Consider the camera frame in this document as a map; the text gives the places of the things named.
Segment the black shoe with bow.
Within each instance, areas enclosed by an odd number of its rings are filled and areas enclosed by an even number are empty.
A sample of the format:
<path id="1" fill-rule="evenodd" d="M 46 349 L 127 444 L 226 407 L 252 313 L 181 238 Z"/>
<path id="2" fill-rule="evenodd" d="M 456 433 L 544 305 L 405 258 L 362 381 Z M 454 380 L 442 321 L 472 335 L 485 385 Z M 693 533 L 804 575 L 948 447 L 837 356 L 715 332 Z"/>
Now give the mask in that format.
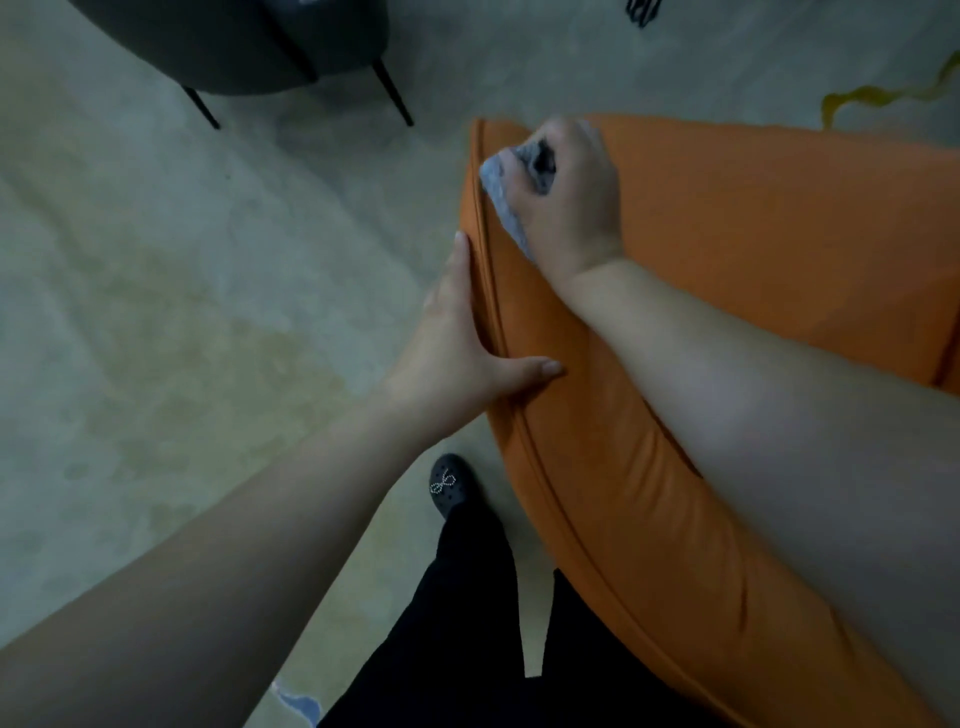
<path id="1" fill-rule="evenodd" d="M 438 514 L 446 522 L 457 507 L 485 504 L 473 467 L 456 453 L 440 455 L 430 471 L 428 491 Z"/>

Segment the person's left hand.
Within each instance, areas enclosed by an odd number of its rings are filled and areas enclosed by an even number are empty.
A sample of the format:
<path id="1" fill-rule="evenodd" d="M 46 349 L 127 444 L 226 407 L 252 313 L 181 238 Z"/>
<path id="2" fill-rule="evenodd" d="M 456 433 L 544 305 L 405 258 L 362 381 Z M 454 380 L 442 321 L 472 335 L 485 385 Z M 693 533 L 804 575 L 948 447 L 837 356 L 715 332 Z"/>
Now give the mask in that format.
<path id="1" fill-rule="evenodd" d="M 488 407 L 488 358 L 473 310 L 472 248 L 456 232 L 443 272 L 381 390 L 405 431 L 424 450 Z"/>

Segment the person's right hand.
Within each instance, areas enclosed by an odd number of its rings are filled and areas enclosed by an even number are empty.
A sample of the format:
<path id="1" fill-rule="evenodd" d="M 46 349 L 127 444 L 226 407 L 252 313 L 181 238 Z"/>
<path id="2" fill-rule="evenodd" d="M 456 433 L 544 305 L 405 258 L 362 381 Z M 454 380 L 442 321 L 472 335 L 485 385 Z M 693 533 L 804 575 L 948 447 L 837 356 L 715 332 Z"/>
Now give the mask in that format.
<path id="1" fill-rule="evenodd" d="M 599 133 L 554 117 L 531 137 L 552 151 L 555 175 L 539 193 L 511 149 L 498 153 L 503 189 L 537 269 L 565 303 L 587 274 L 624 258 L 618 171 Z"/>

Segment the person's right forearm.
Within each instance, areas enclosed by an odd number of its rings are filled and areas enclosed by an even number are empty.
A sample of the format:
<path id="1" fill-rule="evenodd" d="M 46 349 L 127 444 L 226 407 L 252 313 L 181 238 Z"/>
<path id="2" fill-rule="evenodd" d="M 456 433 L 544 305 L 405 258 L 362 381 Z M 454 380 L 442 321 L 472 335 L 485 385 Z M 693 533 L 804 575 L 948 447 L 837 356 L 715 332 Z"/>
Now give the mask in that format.
<path id="1" fill-rule="evenodd" d="M 565 304 L 753 531 L 960 728 L 960 397 L 622 258 Z"/>

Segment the person's left forearm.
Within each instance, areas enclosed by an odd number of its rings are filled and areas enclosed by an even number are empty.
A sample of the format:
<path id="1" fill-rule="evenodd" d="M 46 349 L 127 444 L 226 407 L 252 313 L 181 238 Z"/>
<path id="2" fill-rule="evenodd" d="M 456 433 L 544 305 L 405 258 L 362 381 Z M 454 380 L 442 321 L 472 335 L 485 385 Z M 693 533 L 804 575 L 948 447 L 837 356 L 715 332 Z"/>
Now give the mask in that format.
<path id="1" fill-rule="evenodd" d="M 371 396 L 0 649 L 0 728 L 242 728 L 451 403 Z"/>

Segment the dark grey chair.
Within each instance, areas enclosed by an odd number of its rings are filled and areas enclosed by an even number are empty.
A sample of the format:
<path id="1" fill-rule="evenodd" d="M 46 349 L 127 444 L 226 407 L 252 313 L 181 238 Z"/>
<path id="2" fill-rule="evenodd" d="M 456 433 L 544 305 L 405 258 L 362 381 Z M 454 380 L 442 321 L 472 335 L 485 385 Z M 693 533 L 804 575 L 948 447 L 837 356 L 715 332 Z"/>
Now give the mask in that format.
<path id="1" fill-rule="evenodd" d="M 220 129 L 200 92 L 254 96 L 370 68 L 414 126 L 383 61 L 387 0 L 68 0 L 115 43 L 176 82 Z"/>

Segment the black trousers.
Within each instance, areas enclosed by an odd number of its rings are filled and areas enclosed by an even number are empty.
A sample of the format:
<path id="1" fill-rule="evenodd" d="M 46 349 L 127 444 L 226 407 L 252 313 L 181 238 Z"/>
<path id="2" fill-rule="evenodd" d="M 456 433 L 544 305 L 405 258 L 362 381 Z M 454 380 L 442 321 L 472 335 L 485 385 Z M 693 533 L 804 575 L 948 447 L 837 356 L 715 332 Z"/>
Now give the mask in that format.
<path id="1" fill-rule="evenodd" d="M 723 728 L 638 660 L 559 571 L 541 674 L 525 676 L 503 526 L 481 495 L 453 503 L 411 603 L 319 728 Z"/>

